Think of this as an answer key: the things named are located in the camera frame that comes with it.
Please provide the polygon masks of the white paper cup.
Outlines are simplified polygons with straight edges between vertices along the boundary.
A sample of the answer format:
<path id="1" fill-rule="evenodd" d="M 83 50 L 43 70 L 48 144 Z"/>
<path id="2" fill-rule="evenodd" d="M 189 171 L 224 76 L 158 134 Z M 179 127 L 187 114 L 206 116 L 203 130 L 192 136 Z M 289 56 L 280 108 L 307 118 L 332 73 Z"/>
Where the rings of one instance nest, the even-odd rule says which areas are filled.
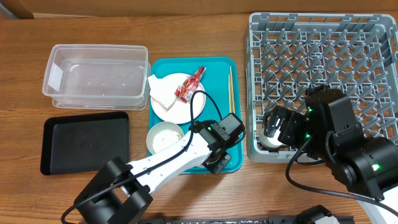
<path id="1" fill-rule="evenodd" d="M 259 142 L 266 148 L 275 149 L 283 146 L 284 144 L 278 140 L 280 131 L 277 130 L 272 138 L 264 135 L 265 128 L 261 129 L 261 133 L 259 135 Z"/>

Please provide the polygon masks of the white rice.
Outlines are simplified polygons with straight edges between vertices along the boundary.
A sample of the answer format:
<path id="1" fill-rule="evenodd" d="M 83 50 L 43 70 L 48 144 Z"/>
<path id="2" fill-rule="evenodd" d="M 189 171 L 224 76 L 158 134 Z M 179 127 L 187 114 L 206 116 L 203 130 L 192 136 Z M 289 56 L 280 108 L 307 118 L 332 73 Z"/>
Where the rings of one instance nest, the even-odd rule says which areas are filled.
<path id="1" fill-rule="evenodd" d="M 165 129 L 158 132 L 152 141 L 153 151 L 158 153 L 175 144 L 181 139 L 181 135 L 173 129 Z"/>

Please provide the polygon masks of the grey bowl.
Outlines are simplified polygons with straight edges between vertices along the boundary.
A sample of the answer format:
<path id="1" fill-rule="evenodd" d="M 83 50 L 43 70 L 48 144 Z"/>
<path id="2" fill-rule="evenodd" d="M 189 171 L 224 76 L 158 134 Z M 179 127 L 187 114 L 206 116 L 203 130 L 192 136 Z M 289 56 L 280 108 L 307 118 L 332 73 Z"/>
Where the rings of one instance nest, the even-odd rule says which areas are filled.
<path id="1" fill-rule="evenodd" d="M 181 138 L 183 138 L 184 135 L 185 135 L 184 132 L 183 132 L 183 130 L 181 129 L 181 127 L 180 127 L 179 125 L 175 124 L 175 123 L 171 123 L 171 122 L 168 122 L 168 121 L 163 121 L 163 122 L 160 122 L 160 123 L 154 125 L 154 126 L 149 130 L 149 132 L 148 132 L 148 134 L 147 134 L 147 137 L 146 137 L 147 148 L 148 148 L 148 151 L 149 151 L 151 154 L 156 154 L 156 153 L 153 151 L 153 147 L 152 147 L 152 141 L 153 141 L 154 136 L 155 136 L 158 132 L 160 132 L 160 131 L 162 131 L 162 130 L 165 130 L 165 129 L 173 129 L 173 130 L 175 130 L 176 132 L 178 132 L 178 133 L 181 135 Z"/>

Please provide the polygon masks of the red snack wrapper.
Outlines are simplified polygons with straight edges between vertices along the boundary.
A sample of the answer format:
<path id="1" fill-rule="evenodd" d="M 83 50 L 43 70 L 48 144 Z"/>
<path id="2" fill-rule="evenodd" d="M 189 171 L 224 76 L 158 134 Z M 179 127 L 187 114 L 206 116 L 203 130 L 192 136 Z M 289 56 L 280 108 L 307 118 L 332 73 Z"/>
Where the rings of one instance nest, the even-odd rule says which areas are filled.
<path id="1" fill-rule="evenodd" d="M 175 91 L 175 95 L 184 103 L 190 102 L 193 93 L 197 90 L 201 78 L 205 72 L 205 67 L 200 67 L 192 76 L 189 76 L 179 85 Z"/>

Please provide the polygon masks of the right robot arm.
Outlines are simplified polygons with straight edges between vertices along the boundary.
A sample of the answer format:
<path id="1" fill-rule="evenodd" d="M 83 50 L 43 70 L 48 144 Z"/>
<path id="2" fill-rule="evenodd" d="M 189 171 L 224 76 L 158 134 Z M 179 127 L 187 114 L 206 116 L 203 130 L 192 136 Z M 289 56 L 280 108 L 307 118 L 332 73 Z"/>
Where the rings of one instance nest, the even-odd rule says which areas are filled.
<path id="1" fill-rule="evenodd" d="M 369 137 L 356 120 L 348 95 L 321 85 L 305 92 L 307 112 L 282 106 L 264 113 L 268 148 L 284 144 L 297 148 L 285 170 L 294 186 L 359 202 L 373 223 L 397 223 L 397 146 L 385 137 Z M 302 155 L 322 160 L 347 191 L 309 187 L 290 177 L 292 164 Z"/>

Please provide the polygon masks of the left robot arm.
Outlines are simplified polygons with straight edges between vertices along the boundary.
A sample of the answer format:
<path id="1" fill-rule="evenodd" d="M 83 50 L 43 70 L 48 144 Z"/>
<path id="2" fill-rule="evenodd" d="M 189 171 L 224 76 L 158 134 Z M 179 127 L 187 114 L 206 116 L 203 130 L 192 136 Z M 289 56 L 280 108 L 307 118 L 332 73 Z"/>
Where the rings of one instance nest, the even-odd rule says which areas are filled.
<path id="1" fill-rule="evenodd" d="M 192 167 L 219 174 L 231 159 L 226 152 L 245 132 L 230 113 L 221 121 L 196 121 L 179 141 L 138 161 L 108 161 L 74 201 L 87 223 L 137 223 L 161 186 Z"/>

